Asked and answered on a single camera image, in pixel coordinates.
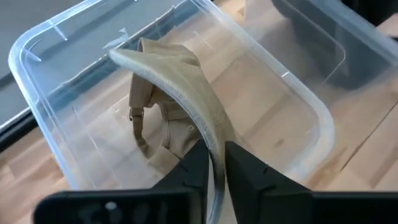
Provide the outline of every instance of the clear plastic container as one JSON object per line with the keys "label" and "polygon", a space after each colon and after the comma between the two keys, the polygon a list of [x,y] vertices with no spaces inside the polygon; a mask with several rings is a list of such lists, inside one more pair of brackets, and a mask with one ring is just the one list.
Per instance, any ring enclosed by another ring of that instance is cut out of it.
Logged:
{"label": "clear plastic container", "polygon": [[309,179],[324,189],[398,102],[398,44],[341,1],[248,0],[244,17],[245,30],[332,114],[334,156]]}
{"label": "clear plastic container", "polygon": [[[326,106],[210,1],[159,3],[84,1],[28,30],[11,50],[12,73],[71,187],[139,189],[162,178],[134,142],[131,72],[107,56],[114,47],[136,49],[140,37],[192,50],[239,143],[304,180],[333,146]],[[154,116],[149,109],[144,119]]]}

